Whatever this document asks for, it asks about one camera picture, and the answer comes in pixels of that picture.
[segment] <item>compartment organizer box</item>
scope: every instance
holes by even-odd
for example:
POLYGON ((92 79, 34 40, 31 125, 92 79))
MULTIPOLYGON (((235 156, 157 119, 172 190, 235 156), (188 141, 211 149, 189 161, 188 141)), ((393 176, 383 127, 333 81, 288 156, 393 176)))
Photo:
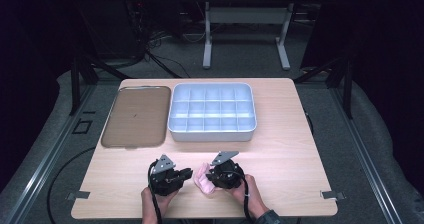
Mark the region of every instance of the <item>compartment organizer box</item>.
POLYGON ((246 83, 181 83, 172 93, 168 129, 175 141, 249 141, 256 128, 246 83))

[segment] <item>plastic container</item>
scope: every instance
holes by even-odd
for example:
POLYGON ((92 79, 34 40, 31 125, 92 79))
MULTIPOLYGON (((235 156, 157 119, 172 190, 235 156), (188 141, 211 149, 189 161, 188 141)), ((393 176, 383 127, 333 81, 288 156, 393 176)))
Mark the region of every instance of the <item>plastic container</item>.
POLYGON ((249 141, 256 128, 246 83, 182 83, 172 93, 168 129, 175 141, 249 141))

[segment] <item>tape piece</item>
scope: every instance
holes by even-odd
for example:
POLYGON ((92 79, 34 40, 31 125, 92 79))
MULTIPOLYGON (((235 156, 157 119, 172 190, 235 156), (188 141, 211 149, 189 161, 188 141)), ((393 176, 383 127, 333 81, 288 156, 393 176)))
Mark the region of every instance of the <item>tape piece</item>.
POLYGON ((343 192, 335 192, 335 191, 327 191, 327 192, 321 191, 321 196, 324 199, 334 199, 336 201, 346 199, 346 196, 343 192))
POLYGON ((70 192, 68 196, 66 196, 66 200, 75 201, 77 198, 88 199, 90 196, 90 192, 77 191, 75 193, 70 192))

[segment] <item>person's right hand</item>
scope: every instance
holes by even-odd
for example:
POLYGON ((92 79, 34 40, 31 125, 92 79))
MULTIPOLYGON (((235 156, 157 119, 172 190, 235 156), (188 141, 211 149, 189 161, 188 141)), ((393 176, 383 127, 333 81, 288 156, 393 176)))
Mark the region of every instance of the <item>person's right hand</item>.
MULTIPOLYGON (((249 186, 249 212, 253 217, 258 219, 265 212, 269 211, 269 208, 265 206, 265 203, 262 200, 259 189, 256 186, 255 178, 249 174, 246 174, 245 178, 247 185, 249 186)), ((240 203, 240 205, 244 205, 245 185, 243 180, 241 180, 241 185, 239 187, 226 189, 226 191, 229 192, 234 197, 234 199, 240 203)))

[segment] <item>person's left hand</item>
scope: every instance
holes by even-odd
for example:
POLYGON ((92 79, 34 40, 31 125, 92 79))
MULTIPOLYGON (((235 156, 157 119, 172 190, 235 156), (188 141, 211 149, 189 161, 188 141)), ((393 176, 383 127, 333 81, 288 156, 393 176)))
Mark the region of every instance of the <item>person's left hand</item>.
MULTIPOLYGON (((168 210, 168 206, 172 198, 174 198, 177 193, 178 190, 172 192, 168 196, 155 195, 162 217, 168 210)), ((158 223, 155 206, 153 205, 152 201, 152 192, 150 191, 149 187, 144 188, 144 190, 141 192, 141 201, 143 202, 143 223, 158 223)))

